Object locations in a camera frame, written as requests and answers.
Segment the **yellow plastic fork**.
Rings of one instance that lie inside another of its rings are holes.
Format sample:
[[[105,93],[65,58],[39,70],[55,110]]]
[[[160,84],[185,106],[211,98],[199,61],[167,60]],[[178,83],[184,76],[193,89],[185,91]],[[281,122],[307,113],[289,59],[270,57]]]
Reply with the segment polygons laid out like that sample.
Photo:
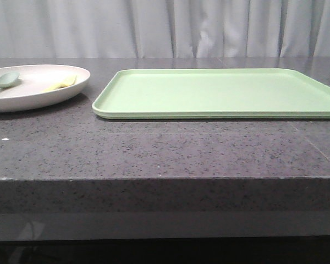
[[[60,88],[65,88],[71,85],[74,85],[76,81],[76,75],[70,75],[66,78],[64,78],[62,81],[57,82],[51,86],[49,86],[48,88],[44,89],[42,92],[50,92],[50,91],[54,91]]]

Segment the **white round plate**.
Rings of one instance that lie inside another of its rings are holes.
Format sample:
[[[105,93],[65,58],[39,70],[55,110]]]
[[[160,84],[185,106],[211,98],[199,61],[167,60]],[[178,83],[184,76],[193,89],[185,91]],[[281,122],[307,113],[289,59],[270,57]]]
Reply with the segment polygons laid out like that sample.
[[[82,92],[91,76],[84,68],[59,64],[0,68],[0,76],[8,72],[18,72],[19,79],[14,86],[0,89],[0,113],[37,109],[68,100]],[[76,76],[74,84],[44,92],[73,75]]]

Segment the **teal green spoon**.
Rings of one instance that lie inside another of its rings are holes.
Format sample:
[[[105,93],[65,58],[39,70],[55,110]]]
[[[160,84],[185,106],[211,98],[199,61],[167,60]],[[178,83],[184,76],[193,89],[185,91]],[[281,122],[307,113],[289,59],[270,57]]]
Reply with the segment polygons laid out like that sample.
[[[19,79],[18,72],[8,72],[0,76],[0,88],[5,89],[14,85]]]

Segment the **light green tray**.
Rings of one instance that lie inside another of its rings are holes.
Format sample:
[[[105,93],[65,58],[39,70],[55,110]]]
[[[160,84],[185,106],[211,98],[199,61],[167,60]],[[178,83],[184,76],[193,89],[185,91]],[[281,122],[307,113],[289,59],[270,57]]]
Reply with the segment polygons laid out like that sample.
[[[92,109],[107,119],[330,119],[330,87],[281,68],[129,69]]]

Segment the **white curtain backdrop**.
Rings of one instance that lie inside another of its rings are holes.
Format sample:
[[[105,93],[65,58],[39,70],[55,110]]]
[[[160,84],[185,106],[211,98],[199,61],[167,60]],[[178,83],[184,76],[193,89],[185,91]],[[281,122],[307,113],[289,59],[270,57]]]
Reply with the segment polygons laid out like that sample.
[[[0,1],[0,58],[330,57],[330,1]]]

